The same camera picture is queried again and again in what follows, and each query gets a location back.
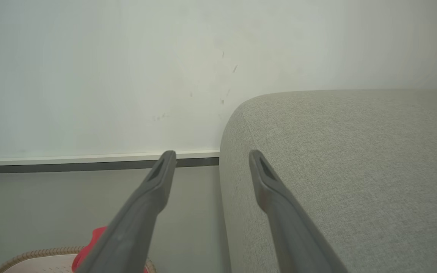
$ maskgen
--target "floor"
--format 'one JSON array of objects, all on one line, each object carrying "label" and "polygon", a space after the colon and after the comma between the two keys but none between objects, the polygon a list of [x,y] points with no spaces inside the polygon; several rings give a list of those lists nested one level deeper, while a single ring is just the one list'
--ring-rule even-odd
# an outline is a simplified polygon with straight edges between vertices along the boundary
[{"label": "floor", "polygon": [[[26,251],[88,244],[148,171],[0,174],[0,264]],[[158,273],[230,271],[218,166],[175,170],[149,257]]]}]

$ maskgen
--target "baseboard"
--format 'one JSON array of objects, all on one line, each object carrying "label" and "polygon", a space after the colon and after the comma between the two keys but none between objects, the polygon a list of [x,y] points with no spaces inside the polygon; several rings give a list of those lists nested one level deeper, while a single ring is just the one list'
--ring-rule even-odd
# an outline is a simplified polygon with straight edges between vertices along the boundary
[{"label": "baseboard", "polygon": [[[46,165],[46,164],[73,164],[99,163],[123,161],[149,161],[159,159],[161,152],[137,152],[133,154],[95,154],[77,155],[69,157],[15,157],[0,158],[0,166],[11,165]],[[219,150],[198,150],[176,152],[177,159],[218,157]]]}]

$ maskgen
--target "red cloth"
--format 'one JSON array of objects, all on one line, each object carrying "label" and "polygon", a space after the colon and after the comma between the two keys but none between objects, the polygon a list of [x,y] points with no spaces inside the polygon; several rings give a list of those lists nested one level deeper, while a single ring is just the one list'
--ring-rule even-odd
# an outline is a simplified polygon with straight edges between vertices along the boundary
[{"label": "red cloth", "polygon": [[72,271],[73,272],[75,272],[77,270],[77,268],[80,266],[80,264],[85,259],[85,257],[87,257],[87,255],[92,250],[92,248],[96,244],[97,240],[101,237],[102,233],[104,233],[106,228],[107,228],[106,226],[103,226],[100,228],[96,228],[96,229],[94,229],[94,231],[92,231],[92,239],[90,240],[90,243],[87,246],[85,246],[77,254],[77,256],[75,256],[75,259],[73,259],[73,263],[72,263]]}]

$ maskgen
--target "white wall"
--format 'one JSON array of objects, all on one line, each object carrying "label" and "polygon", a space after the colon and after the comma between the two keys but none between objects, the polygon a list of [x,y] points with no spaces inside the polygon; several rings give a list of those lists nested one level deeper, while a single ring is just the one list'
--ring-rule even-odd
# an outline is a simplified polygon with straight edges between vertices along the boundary
[{"label": "white wall", "polygon": [[332,88],[437,88],[437,1],[0,0],[0,157],[218,149]]}]

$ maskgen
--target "sofa upholstery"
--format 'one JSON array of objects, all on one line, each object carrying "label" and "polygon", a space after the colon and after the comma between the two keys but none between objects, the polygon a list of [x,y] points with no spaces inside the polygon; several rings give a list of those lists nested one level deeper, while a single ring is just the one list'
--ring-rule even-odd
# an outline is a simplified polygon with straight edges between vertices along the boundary
[{"label": "sofa upholstery", "polygon": [[437,90],[286,92],[236,109],[220,147],[232,272],[278,272],[251,149],[348,271],[437,271]]}]

